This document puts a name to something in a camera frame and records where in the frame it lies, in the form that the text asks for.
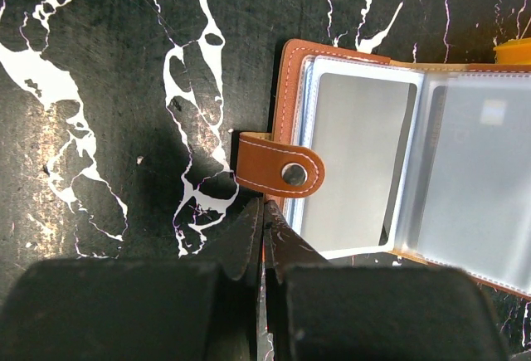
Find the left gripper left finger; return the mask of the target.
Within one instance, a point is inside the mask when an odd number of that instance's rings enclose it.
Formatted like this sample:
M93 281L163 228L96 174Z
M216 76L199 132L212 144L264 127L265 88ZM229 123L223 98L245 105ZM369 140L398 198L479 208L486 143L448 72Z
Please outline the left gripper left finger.
M264 203L186 259L33 264L1 313L4 360L254 360Z

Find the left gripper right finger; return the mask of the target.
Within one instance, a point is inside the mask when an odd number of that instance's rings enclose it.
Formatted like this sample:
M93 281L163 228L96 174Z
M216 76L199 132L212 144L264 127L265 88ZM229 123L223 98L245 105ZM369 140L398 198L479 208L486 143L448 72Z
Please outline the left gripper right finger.
M490 303L462 271L336 266L264 205L267 322L278 360L506 360Z

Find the brown leather card holder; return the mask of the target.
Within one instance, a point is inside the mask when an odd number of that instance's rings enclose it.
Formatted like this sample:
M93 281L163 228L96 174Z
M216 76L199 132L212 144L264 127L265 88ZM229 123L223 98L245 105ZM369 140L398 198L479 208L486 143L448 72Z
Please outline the brown leather card holder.
M388 252L530 295L530 42L494 64L394 61L292 39L273 128L236 181L326 259Z

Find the black credit card white edge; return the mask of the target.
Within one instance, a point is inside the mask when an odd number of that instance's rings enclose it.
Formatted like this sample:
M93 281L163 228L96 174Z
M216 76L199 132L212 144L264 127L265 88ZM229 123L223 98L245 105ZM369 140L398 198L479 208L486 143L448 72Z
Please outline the black credit card white edge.
M301 226L315 250L379 244L416 94L409 82L320 77L312 149L324 162L325 179L305 199Z

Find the small orange plastic bin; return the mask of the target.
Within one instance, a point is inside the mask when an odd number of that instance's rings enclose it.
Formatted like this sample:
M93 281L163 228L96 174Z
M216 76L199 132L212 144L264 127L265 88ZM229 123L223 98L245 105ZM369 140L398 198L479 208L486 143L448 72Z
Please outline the small orange plastic bin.
M512 39L494 47L495 61L499 65L530 65L531 38Z

